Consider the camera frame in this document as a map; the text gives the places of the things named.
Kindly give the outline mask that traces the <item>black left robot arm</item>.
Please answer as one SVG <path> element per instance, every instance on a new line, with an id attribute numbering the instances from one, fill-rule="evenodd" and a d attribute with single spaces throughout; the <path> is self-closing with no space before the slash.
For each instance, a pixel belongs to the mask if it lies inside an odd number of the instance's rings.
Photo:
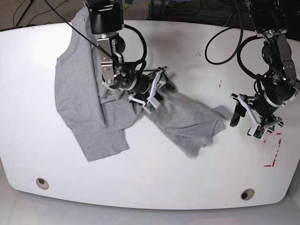
<path id="1" fill-rule="evenodd" d="M 274 112 L 292 101 L 300 91 L 292 51 L 286 39 L 288 25 L 281 3 L 280 0 L 246 1 L 257 35 L 245 39 L 237 52 L 239 66 L 255 80 L 256 94 L 243 98 L 250 110 L 259 115 L 261 127 L 283 126 L 283 121 Z M 255 75 L 243 65 L 241 51 L 247 43 L 261 38 L 264 38 L 262 57 L 269 69 L 263 75 Z"/>

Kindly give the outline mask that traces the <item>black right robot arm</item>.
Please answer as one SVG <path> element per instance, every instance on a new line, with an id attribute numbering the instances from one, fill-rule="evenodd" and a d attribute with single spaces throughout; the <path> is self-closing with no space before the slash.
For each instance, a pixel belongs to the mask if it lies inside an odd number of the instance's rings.
<path id="1" fill-rule="evenodd" d="M 90 30 L 98 35 L 97 47 L 100 50 L 102 80 L 112 90 L 129 92 L 132 101 L 147 103 L 151 98 L 161 100 L 158 89 L 175 90 L 175 85 L 165 74 L 166 67 L 159 67 L 144 74 L 147 45 L 142 34 L 135 28 L 125 25 L 123 6 L 120 0 L 86 0 L 89 12 Z M 142 57 L 135 62 L 125 62 L 123 52 L 126 44 L 119 35 L 123 28 L 135 32 L 142 42 Z"/>

